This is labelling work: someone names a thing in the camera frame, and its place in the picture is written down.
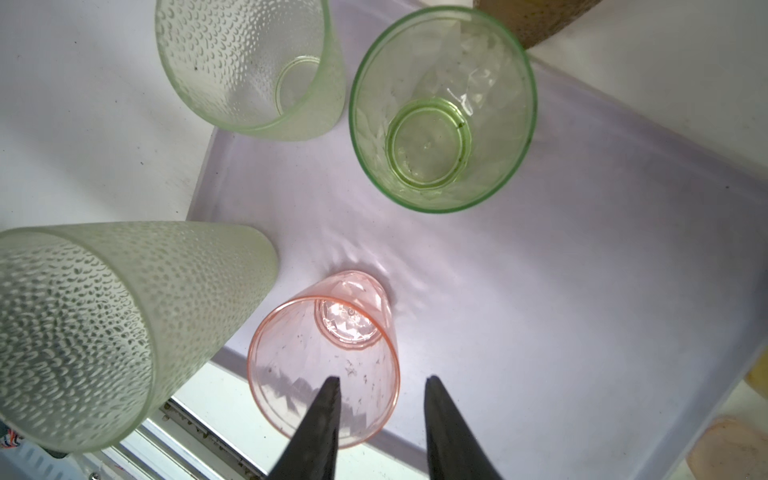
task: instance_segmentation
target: glass rim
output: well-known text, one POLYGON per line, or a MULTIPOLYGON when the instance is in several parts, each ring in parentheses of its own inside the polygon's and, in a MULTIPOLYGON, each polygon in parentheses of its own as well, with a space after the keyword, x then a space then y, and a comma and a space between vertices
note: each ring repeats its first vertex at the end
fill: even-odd
MULTIPOLYGON (((256 351, 258 350, 258 346, 261 340, 261 336, 263 335, 263 329, 266 328, 267 325, 271 324, 276 318, 279 319, 278 314, 281 313, 283 310, 288 308, 289 306, 298 305, 300 303, 305 303, 307 301, 317 301, 317 300, 328 300, 336 303, 341 303, 342 305, 346 307, 351 307, 354 310, 356 310, 358 313, 363 315, 368 321, 370 321, 380 332, 382 335, 382 338, 386 341, 387 346, 389 347, 389 351, 392 354, 392 362, 394 363, 395 367, 395 389, 392 392, 392 398, 388 402, 387 406, 387 412, 386 415, 384 415, 383 420, 381 422, 381 425, 379 425, 376 430, 371 433, 370 435, 367 435, 364 439, 356 440, 353 443, 350 443, 348 445, 339 446, 339 449, 348 449, 350 447, 353 447, 355 445, 359 445, 361 443, 367 442, 368 439, 372 438, 377 433, 381 432, 387 422, 389 421, 390 417, 392 417, 392 414, 395 411, 395 407, 397 406, 397 400, 400 396, 400 358, 397 353, 397 348, 395 348, 395 345, 392 343, 392 339, 389 338, 389 335, 387 334, 386 330, 382 328, 381 325, 379 325, 379 322, 377 322, 375 319, 373 319, 367 312, 361 310, 357 305, 353 305, 352 303, 342 300, 339 298, 335 298, 333 296, 328 295, 304 295, 304 296, 297 296, 295 298, 292 298, 288 300, 285 303, 281 303, 276 309, 272 310, 266 317, 264 317, 264 320, 261 321, 259 324, 259 327, 256 328, 256 332, 253 334, 253 338, 250 341, 250 345, 248 346, 248 355, 246 357, 246 375, 248 376, 248 386, 250 387, 250 394, 253 397, 253 402, 256 403, 256 407, 259 408, 261 411, 261 414, 264 416, 264 418, 272 425, 272 427, 275 428, 278 432, 283 434, 288 439, 291 439, 293 435, 288 435, 287 432, 284 432, 282 428, 275 425, 275 422, 273 422, 272 418, 267 415, 266 412, 266 406, 261 405, 261 401, 258 398, 256 388, 257 386, 254 385, 254 381, 252 381, 251 377, 251 360, 253 360, 253 363, 255 363, 256 360, 256 351)), ((258 385, 258 389, 264 398, 266 396, 263 394, 263 391, 261 391, 261 385, 258 385)))
POLYGON ((502 24, 499 20, 490 16, 489 14, 485 12, 481 12, 474 8, 459 7, 459 6, 453 6, 453 5, 440 5, 436 7, 422 8, 420 10, 407 14, 406 16, 399 19, 397 22, 391 24, 381 35, 379 35, 379 37, 376 38, 376 40, 368 48, 368 51, 366 52, 365 56, 362 57, 360 66, 357 68, 357 72, 355 73, 355 79, 352 82, 352 90, 349 93, 349 136, 352 138, 352 146, 353 146, 353 149, 355 150, 357 161, 360 163, 360 167, 362 167, 362 171, 366 173, 366 176, 371 180, 371 182, 376 186, 376 188, 378 188, 379 191, 381 191, 384 195, 386 195, 390 200, 394 201, 396 204, 402 207, 409 208, 410 210, 414 210, 424 214, 450 214, 452 212, 458 212, 460 210, 465 210, 467 208, 474 207, 475 205, 481 203, 482 201, 487 200, 491 195, 495 194, 502 187, 504 187, 509 181, 509 179, 512 178, 512 175, 514 175, 515 172, 518 170, 518 168, 522 164, 523 159, 525 159, 525 155, 528 153, 528 149, 531 146, 531 141, 533 140, 533 133, 536 128, 537 116, 538 116, 538 92, 536 90, 535 76, 533 74, 533 69, 531 68, 531 62, 528 59, 528 54, 525 53, 525 49, 523 48, 523 46, 521 45, 517 37, 515 37, 509 31, 509 29, 504 26, 504 24, 502 24), (528 125, 528 134, 525 139, 525 143, 523 144, 523 147, 520 150, 520 154, 518 155, 518 158, 515 161, 515 165, 512 167, 512 169, 491 190, 485 192, 484 194, 480 195, 479 197, 465 204, 458 205, 457 207, 450 207, 450 208, 424 208, 424 207, 420 207, 418 205, 414 205, 409 202, 406 202, 396 197, 395 195, 391 194, 386 188, 384 188, 384 186, 382 186, 374 178, 371 171, 363 162, 362 155, 360 154, 360 149, 359 149, 359 145, 357 143, 356 134, 355 134, 355 124, 356 124, 355 106, 357 103, 357 94, 358 94, 360 83, 362 82, 363 74, 367 72, 370 63, 375 58, 373 57, 373 53, 374 52, 378 53, 379 46, 383 45, 385 43, 384 41, 389 37, 389 35, 396 29, 400 28, 406 22, 412 20, 413 18, 417 18, 421 15, 426 15, 426 14, 435 13, 435 12, 465 13, 471 16, 483 18, 484 20, 496 25, 502 31, 503 35, 512 43, 512 45, 514 45, 515 49, 521 54, 525 71, 528 73, 528 76, 531 79, 530 92, 531 92, 531 99, 533 100, 531 105, 531 120, 528 125))
POLYGON ((192 102, 192 99, 189 95, 183 93, 179 89, 179 82, 176 78, 176 75, 174 73, 174 70, 170 67, 168 64, 166 55, 165 55, 165 49, 162 46, 160 42, 160 34, 157 31, 157 14, 160 12, 160 5, 161 3, 165 2, 166 0, 157 0, 157 3, 155 3, 154 7, 154 37, 155 37, 155 44, 157 45, 157 52, 160 55, 160 63, 163 65, 163 70, 165 71, 165 76, 168 78, 168 81, 170 82, 170 86, 173 87, 176 94, 181 98, 181 100, 184 102, 184 104, 192 110, 198 117, 202 118, 209 124, 212 124, 215 127, 223 128, 224 130, 228 131, 234 131, 241 134, 256 134, 262 131, 268 131, 272 129, 273 127, 276 127, 283 122, 285 122, 287 119, 295 117, 296 113, 301 110, 304 105, 309 101, 309 99, 315 95, 317 95, 318 90, 318 78, 321 76, 320 72, 327 70, 328 67, 328 53, 331 48, 333 48, 333 42, 335 40, 334 34, 333 34, 333 22, 331 20, 331 14, 330 14, 330 7, 329 7, 329 0, 319 0, 320 5, 323 8, 323 50, 320 52, 320 60, 317 65, 317 71, 315 72, 315 76, 310 82, 310 86, 306 89, 304 94, 301 96, 301 98, 293 105, 291 105, 285 113, 282 115, 278 115, 273 120, 270 120, 263 124, 257 124, 257 125, 240 125, 240 124, 230 124, 226 121, 219 121, 215 120, 213 116, 209 115, 206 111, 203 111, 199 108, 194 107, 194 103, 192 102))
MULTIPOLYGON (((66 233, 62 233, 56 230, 50 230, 50 227, 21 227, 21 228, 11 228, 10 230, 5 230, 0 232, 0 240, 3 237, 8 237, 9 234, 15 234, 15 233, 43 233, 45 235, 50 235, 52 237, 61 238, 63 240, 68 241, 69 243, 73 243, 74 245, 77 245, 80 248, 85 249, 88 251, 91 255, 99 259, 104 265, 109 268, 112 273, 120 280, 120 282, 123 284, 125 289, 128 291, 128 294, 131 295, 131 299, 134 301, 136 308, 138 308, 139 312, 141 313, 141 322, 144 324, 144 328, 147 330, 147 336, 149 337, 150 346, 151 346, 151 358, 152 358, 152 378, 149 385, 149 391, 147 392, 147 398, 144 400, 144 406, 141 407, 141 412, 137 415, 136 419, 131 422, 131 424, 124 430, 122 430, 120 433, 115 435, 113 439, 98 444, 94 447, 88 447, 87 450, 83 449, 75 449, 75 450, 67 450, 67 453, 79 453, 79 452, 96 452, 97 450, 103 450, 108 447, 113 446, 115 443, 118 443, 122 439, 129 436, 139 425, 141 425, 145 418, 147 417, 147 414, 150 411, 151 407, 151 401, 152 397, 155 394, 155 389, 157 388, 157 340, 156 335, 152 331, 151 324, 147 321, 147 308, 144 306, 144 304, 139 299, 139 296, 136 294, 136 291, 134 290, 133 286, 130 282, 126 281, 125 277, 122 275, 119 268, 116 268, 115 265, 108 259, 105 259, 103 255, 101 255, 95 248, 91 247, 87 243, 75 239, 74 237, 69 236, 66 233)), ((6 424, 13 426, 13 422, 7 422, 5 415, 0 415, 0 417, 3 417, 2 420, 6 424)), ((32 440, 34 443, 39 444, 40 446, 43 446, 45 448, 59 451, 58 448, 49 447, 46 444, 48 444, 47 441, 43 440, 41 441, 39 437, 36 435, 29 435, 27 432, 23 432, 24 437, 27 439, 32 440)))

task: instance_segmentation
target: pink glass cup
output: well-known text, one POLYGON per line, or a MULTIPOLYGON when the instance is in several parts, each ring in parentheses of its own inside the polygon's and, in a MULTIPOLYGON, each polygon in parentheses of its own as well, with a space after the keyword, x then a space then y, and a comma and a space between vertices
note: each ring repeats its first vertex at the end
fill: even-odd
POLYGON ((329 376, 341 379, 339 447, 382 429, 400 390, 395 326, 386 292, 356 270, 329 276, 273 310, 248 350, 259 410, 291 437, 329 376))

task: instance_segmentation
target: plastic tray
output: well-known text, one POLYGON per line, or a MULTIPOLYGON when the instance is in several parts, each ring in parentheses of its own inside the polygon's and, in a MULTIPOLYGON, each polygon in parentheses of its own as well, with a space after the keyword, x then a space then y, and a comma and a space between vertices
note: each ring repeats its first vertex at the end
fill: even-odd
MULTIPOLYGON (((331 7, 350 85, 415 8, 331 7)), ((424 382, 437 374, 506 478, 664 477, 768 339, 768 189, 570 78, 535 76, 523 165, 454 214, 384 197, 346 115, 302 143, 215 131, 188 219, 255 226, 281 267, 214 362, 244 376, 271 309, 364 270, 392 298, 402 367, 374 446, 425 468, 424 382)))

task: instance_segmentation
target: clear green glass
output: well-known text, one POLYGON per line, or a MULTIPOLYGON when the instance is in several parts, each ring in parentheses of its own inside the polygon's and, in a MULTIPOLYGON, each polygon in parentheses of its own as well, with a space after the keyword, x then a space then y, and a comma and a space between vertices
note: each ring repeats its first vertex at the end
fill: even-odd
POLYGON ((389 27, 355 76, 349 129, 395 202, 444 213, 482 202, 522 162, 536 124, 528 57, 492 17, 425 8, 389 27))
POLYGON ((243 325, 276 276, 272 244, 251 227, 0 233, 0 419, 59 452, 120 441, 243 325))
POLYGON ((157 0, 155 32, 174 89, 211 124, 300 141, 341 116, 344 61, 327 0, 157 0))

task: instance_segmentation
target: drinking glass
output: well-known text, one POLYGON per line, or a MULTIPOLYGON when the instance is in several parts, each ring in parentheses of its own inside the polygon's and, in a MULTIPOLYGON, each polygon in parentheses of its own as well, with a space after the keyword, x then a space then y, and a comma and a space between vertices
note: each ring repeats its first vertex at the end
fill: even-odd
POLYGON ((119 442, 272 288, 251 227, 128 222, 0 233, 0 419, 39 445, 119 442))
POLYGON ((395 326, 381 284, 348 270, 278 306, 253 336, 247 368, 256 404, 288 437, 326 378, 338 376, 339 447, 364 442, 389 419, 400 390, 395 326))
POLYGON ((170 83, 211 124, 299 141, 341 116, 346 79, 328 0, 157 0, 155 31, 170 83))
POLYGON ((425 8, 389 27, 362 60, 349 106, 373 183, 413 210, 461 210, 518 168, 536 121, 528 57, 492 17, 425 8))

